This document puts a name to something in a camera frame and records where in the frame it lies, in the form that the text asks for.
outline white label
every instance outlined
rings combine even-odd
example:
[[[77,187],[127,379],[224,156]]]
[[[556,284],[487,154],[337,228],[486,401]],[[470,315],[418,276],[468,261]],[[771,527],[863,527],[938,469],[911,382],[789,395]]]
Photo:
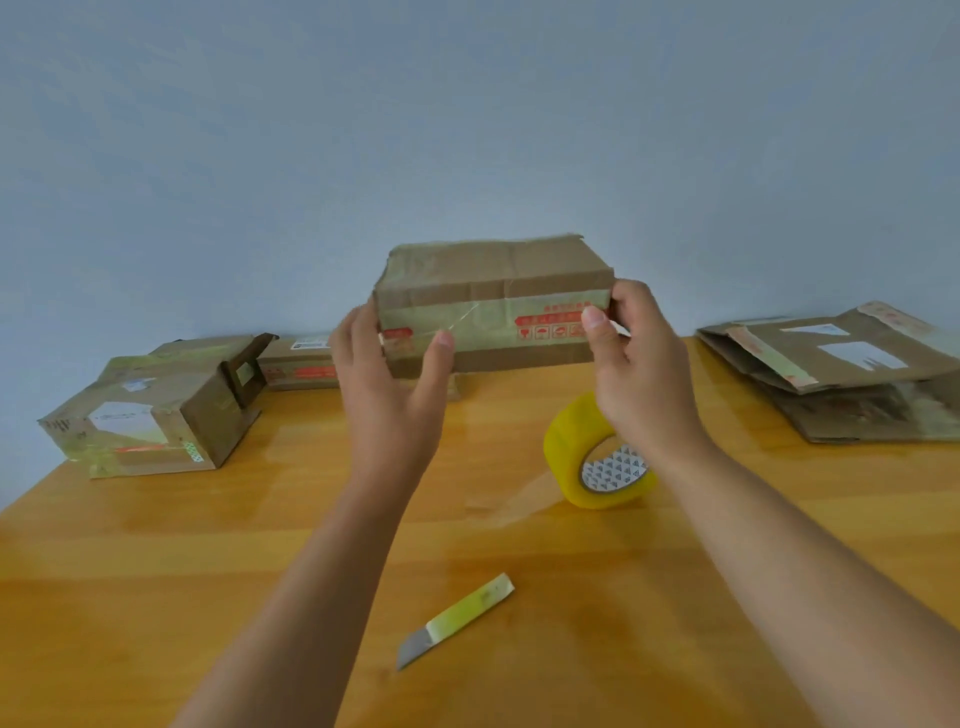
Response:
[[[244,386],[248,381],[253,379],[253,367],[250,365],[249,361],[245,361],[239,367],[237,367],[237,378],[240,379],[240,386]]]
[[[128,379],[120,386],[128,392],[142,392],[150,386],[150,382],[154,381],[154,379],[156,379],[155,376],[148,376],[144,379]]]
[[[851,341],[844,344],[824,344],[820,347],[831,356],[855,364],[860,369],[873,372],[877,369],[906,369],[905,362],[891,353],[878,349],[866,341]]]
[[[833,324],[814,324],[808,327],[782,328],[787,333],[823,333],[827,336],[850,336],[850,334]]]
[[[99,430],[133,437],[150,443],[167,442],[156,423],[151,406],[133,401],[105,401],[90,413],[90,422]]]
[[[321,334],[320,336],[306,336],[302,339],[297,339],[294,342],[294,345],[290,347],[292,350],[297,349],[329,349],[330,348],[330,336],[329,334]]]

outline finger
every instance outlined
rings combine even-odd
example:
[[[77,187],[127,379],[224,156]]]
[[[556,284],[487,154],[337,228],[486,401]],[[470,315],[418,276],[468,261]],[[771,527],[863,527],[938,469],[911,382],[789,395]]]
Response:
[[[350,336],[353,340],[353,363],[375,369],[382,367],[387,371],[387,361],[383,358],[380,334],[376,328],[376,304],[373,299],[370,299],[360,306],[350,327]]]
[[[627,363],[620,335],[613,328],[607,314],[596,306],[589,305],[581,314],[581,321],[597,366],[619,366]]]
[[[350,335],[350,328],[353,326],[353,320],[360,313],[360,306],[350,310],[350,313],[344,317],[340,325],[333,329],[330,334],[330,348],[333,349],[333,366],[337,368],[338,376],[347,371],[350,364],[353,363],[353,343]]]
[[[639,280],[618,280],[611,292],[616,320],[633,333],[636,328],[666,324],[650,287]]]
[[[411,395],[414,406],[440,411],[446,407],[446,387],[453,371],[453,350],[453,334],[441,328],[434,334],[433,341],[423,355],[420,381]]]

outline box flap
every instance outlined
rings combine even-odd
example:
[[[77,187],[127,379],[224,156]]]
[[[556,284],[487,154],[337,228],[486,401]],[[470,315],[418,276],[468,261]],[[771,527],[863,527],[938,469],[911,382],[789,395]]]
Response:
[[[960,357],[948,353],[955,337],[880,302],[839,316],[730,322],[698,336],[738,371],[801,394],[960,371]]]

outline hand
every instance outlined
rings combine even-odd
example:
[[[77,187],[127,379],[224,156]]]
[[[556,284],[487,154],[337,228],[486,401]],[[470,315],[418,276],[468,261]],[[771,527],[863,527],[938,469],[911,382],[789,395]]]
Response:
[[[353,477],[399,482],[412,493],[440,443],[453,334],[437,331],[412,391],[387,369],[373,301],[354,308],[330,342],[350,427]]]
[[[588,306],[582,317],[600,411],[655,467],[674,454],[701,451],[710,439],[697,414],[684,342],[645,283],[618,280],[611,310],[631,333],[626,343],[599,308]]]

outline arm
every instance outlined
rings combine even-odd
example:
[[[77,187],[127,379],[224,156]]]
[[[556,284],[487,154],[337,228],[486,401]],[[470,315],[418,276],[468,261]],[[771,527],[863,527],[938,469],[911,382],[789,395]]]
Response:
[[[827,726],[946,726],[960,716],[960,633],[716,447],[683,342],[649,289],[619,281],[584,313],[597,402],[693,524],[734,597]]]
[[[353,447],[332,513],[175,728],[332,726],[407,502],[440,441],[453,337],[437,334],[417,388],[387,371],[371,304],[332,336]]]

